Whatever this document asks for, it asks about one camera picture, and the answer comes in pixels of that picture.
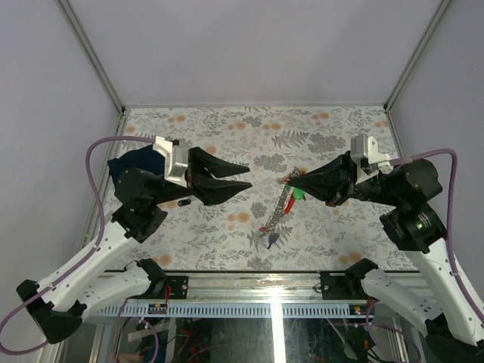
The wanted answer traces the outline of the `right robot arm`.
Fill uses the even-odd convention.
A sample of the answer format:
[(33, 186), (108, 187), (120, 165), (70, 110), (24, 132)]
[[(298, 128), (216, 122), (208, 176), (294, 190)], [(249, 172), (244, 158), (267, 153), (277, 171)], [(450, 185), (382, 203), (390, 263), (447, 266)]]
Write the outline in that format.
[(383, 230), (418, 269), (437, 304), (391, 280), (368, 260), (359, 264), (368, 271), (345, 279), (346, 292), (357, 299), (365, 294), (378, 299), (437, 342), (460, 351), (482, 348), (483, 309), (448, 250), (451, 229), (429, 205), (442, 186), (426, 157), (404, 161), (378, 152), (348, 151), (288, 183), (331, 207), (348, 199), (391, 206), (392, 211), (380, 217)]

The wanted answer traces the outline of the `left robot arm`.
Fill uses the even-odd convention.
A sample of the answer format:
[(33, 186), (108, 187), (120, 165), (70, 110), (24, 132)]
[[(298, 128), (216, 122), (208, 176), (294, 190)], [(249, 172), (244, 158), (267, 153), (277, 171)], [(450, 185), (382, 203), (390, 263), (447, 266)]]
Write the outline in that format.
[(91, 313), (121, 299), (157, 298), (166, 273), (151, 258), (140, 259), (105, 283), (94, 281), (108, 265), (144, 243), (167, 213), (161, 203), (195, 197), (205, 206), (224, 203), (251, 188), (233, 175), (250, 171), (199, 147), (171, 141), (132, 150), (108, 162), (114, 195), (121, 203), (98, 236), (66, 264), (40, 281), (25, 280), (17, 294), (50, 344), (70, 337)]

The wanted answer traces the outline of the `blue key tag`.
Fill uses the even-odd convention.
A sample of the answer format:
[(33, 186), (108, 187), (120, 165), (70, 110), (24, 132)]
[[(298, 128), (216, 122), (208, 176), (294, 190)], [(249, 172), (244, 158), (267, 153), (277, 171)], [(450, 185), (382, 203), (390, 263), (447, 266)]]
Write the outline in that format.
[(267, 249), (270, 250), (271, 247), (278, 241), (279, 233), (271, 233), (268, 235), (268, 246)]

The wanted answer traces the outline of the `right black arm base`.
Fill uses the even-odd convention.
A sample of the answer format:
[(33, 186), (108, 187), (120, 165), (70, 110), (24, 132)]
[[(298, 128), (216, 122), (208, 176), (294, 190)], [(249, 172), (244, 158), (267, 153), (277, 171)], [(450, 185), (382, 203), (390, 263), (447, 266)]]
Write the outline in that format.
[(322, 298), (325, 300), (367, 300), (361, 280), (343, 272), (320, 272)]

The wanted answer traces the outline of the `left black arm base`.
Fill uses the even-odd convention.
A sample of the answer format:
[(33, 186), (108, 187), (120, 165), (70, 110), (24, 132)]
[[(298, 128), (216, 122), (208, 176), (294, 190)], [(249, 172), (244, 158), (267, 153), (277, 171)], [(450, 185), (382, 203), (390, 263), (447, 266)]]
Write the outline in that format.
[(189, 277), (185, 275), (169, 275), (154, 285), (150, 296), (154, 299), (183, 300), (188, 296)]

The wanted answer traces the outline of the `red handled metal keyring holder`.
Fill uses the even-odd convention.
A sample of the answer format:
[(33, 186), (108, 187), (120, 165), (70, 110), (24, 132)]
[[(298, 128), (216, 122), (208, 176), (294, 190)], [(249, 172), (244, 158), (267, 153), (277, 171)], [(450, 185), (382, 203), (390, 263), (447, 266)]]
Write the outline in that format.
[(260, 232), (261, 237), (276, 232), (279, 221), (285, 215), (284, 211), (286, 209), (290, 196), (292, 195), (292, 188), (287, 184), (287, 181), (292, 177), (301, 176), (305, 173), (306, 172), (302, 169), (294, 168), (289, 174), (278, 179), (278, 184), (280, 184), (283, 189), (280, 197), (275, 204), (274, 212), (268, 218), (268, 221), (263, 225), (267, 228), (267, 230), (264, 232)]

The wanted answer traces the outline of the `green key tag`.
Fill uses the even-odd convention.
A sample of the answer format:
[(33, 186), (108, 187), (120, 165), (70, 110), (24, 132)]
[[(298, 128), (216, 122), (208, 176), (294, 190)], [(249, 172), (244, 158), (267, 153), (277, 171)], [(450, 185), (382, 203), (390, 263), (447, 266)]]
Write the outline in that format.
[(301, 189), (294, 188), (293, 189), (293, 198), (295, 200), (305, 200), (306, 199), (305, 192)]

